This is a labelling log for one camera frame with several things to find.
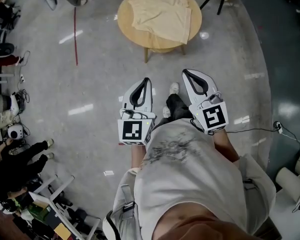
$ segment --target round wooden table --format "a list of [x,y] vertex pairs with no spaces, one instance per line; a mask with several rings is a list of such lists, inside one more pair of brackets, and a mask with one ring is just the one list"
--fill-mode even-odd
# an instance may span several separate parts
[[[129,0],[123,0],[119,6],[117,13],[118,25],[122,33],[135,44],[144,47],[144,62],[148,62],[148,49],[156,53],[167,53],[181,47],[181,51],[185,54],[184,44],[177,41],[168,40],[148,31],[137,30],[132,26],[134,20],[134,11],[128,3]],[[202,23],[201,10],[195,0],[187,0],[189,8],[191,8],[190,23],[190,41],[199,31]]]

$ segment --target hand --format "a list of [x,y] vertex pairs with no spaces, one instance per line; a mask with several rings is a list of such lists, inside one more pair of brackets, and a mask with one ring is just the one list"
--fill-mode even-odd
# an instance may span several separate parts
[[6,144],[7,146],[9,146],[13,141],[14,141],[13,138],[8,138],[8,139],[6,140],[6,142],[5,142],[5,144]]

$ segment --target red cable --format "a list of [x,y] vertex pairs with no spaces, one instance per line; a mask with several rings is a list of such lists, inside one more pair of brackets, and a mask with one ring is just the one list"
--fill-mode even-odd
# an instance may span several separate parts
[[74,52],[75,52],[75,64],[78,66],[78,51],[77,51],[77,39],[76,39],[76,7],[74,7]]

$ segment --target black pants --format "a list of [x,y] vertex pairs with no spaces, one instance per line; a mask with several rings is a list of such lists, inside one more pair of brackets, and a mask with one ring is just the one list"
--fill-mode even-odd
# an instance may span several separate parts
[[173,122],[181,118],[193,118],[192,113],[189,111],[187,105],[177,94],[171,94],[166,100],[166,105],[170,110],[171,116],[169,118],[162,118],[158,125],[153,130],[164,124]]
[[22,186],[24,186],[29,180],[33,179],[40,173],[48,158],[46,155],[41,155],[38,161],[35,161],[32,164],[27,165],[27,163],[37,154],[42,152],[43,150],[48,149],[48,143],[46,141],[38,142],[32,145],[27,150],[16,154],[16,155],[5,155],[2,157],[2,162],[4,163],[4,167],[6,170],[10,170],[14,172],[15,178],[15,187],[18,190]]

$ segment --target person in black clothing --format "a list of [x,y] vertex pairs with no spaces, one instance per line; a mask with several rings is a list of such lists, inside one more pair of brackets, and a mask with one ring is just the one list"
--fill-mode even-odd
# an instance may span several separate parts
[[2,159],[1,152],[12,142],[13,139],[9,138],[0,145],[0,201],[13,199],[27,192],[25,184],[43,170],[48,159],[54,157],[53,153],[43,154],[38,161],[27,165],[35,155],[54,143],[52,139],[48,139],[17,155],[6,154]]

